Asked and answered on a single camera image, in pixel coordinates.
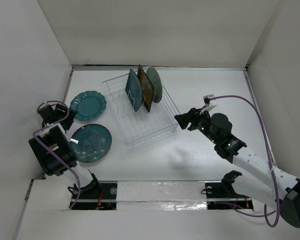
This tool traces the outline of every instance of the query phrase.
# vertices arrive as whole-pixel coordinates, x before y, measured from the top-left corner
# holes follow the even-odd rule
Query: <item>white wall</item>
[[[278,0],[38,0],[72,64],[244,67]]]
[[[0,240],[11,239],[31,178],[37,106],[62,100],[71,65],[34,0],[0,0]]]
[[[300,177],[300,0],[279,4],[248,74],[278,166]]]

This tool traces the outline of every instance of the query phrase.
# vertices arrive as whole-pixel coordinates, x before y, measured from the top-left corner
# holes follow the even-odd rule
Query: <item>purple cable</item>
[[[62,119],[60,119],[60,120],[58,120],[58,121],[56,121],[56,122],[50,124],[50,126],[51,126],[51,125],[56,125],[56,124],[62,122],[63,120],[67,119],[67,117],[69,116],[70,111],[69,111],[68,106],[65,105],[62,101],[51,100],[51,101],[43,102],[43,103],[41,103],[41,104],[38,106],[38,108],[36,109],[36,111],[38,111],[38,110],[42,107],[42,105],[47,104],[47,103],[58,103],[58,104],[61,104],[61,105],[63,105],[64,107],[66,107],[66,110],[67,110],[66,115],[65,115],[64,118],[62,118]],[[47,150],[52,156],[54,156],[54,157],[55,157],[55,158],[56,158],[63,166],[65,166],[65,167],[66,167],[71,173],[73,173],[73,175],[75,176],[76,181],[77,181],[77,184],[78,184],[78,194],[77,194],[77,196],[76,196],[75,201],[74,201],[74,202],[72,203],[72,205],[70,206],[70,209],[72,209],[73,206],[77,203],[77,201],[78,201],[78,199],[79,199],[79,197],[80,197],[80,194],[81,194],[81,189],[80,189],[80,188],[81,188],[81,185],[80,185],[80,179],[79,179],[78,174],[77,174],[74,170],[72,170],[71,167],[69,167],[69,166],[65,163],[65,161],[63,161],[60,157],[58,157],[57,154],[55,154],[48,146],[46,146],[46,145],[45,145],[45,144],[37,137],[37,135],[36,135],[37,133],[39,133],[39,132],[41,132],[41,131],[43,131],[43,130],[45,130],[45,129],[47,129],[47,128],[49,128],[49,125],[48,125],[48,126],[45,126],[45,127],[43,127],[43,128],[41,128],[41,129],[39,129],[39,130],[34,131],[34,132],[32,133],[32,136],[34,137],[34,139],[35,139],[42,147],[44,147],[45,150]]]
[[[229,205],[233,210],[236,210],[238,213],[241,213],[243,215],[246,215],[248,217],[253,217],[253,218],[263,218],[265,216],[270,216],[272,214],[274,214],[276,211],[272,211],[270,213],[268,213],[267,215],[253,215],[253,214],[248,214],[248,213],[245,213],[245,212],[242,212],[242,211],[239,211],[238,209],[236,208],[239,208],[239,209],[244,209],[242,206],[239,206],[237,204],[234,204],[234,203],[230,203],[230,202],[226,202],[226,201],[216,201],[215,202],[216,204],[225,204],[225,205]]]
[[[258,109],[256,108],[256,106],[254,106],[249,100],[247,100],[246,98],[242,97],[242,96],[237,96],[237,95],[224,95],[224,96],[216,96],[216,97],[212,97],[210,98],[210,100],[216,100],[216,99],[224,99],[224,98],[236,98],[236,99],[241,99],[243,101],[245,101],[246,103],[248,103],[256,112],[260,124],[261,124],[261,129],[262,129],[262,133],[263,133],[263,138],[264,138],[264,142],[265,142],[265,149],[266,149],[266,154],[268,157],[268,162],[269,162],[269,167],[270,169],[272,169],[273,167],[273,162],[272,162],[272,157],[271,157],[271,151],[270,151],[270,147],[267,141],[267,135],[266,135],[266,128],[264,125],[264,122],[262,121],[261,115],[258,112]],[[277,184],[277,179],[276,179],[276,175],[275,172],[272,171],[271,172],[272,175],[272,179],[273,179],[273,184],[274,184],[274,192],[275,192],[275,201],[276,201],[276,215],[275,215],[275,221],[273,224],[271,224],[268,220],[268,214],[267,214],[267,205],[264,205],[264,218],[266,223],[269,225],[269,227],[274,228],[275,226],[277,226],[278,222],[279,222],[279,218],[280,218],[280,197],[279,197],[279,190],[278,190],[278,184]]]

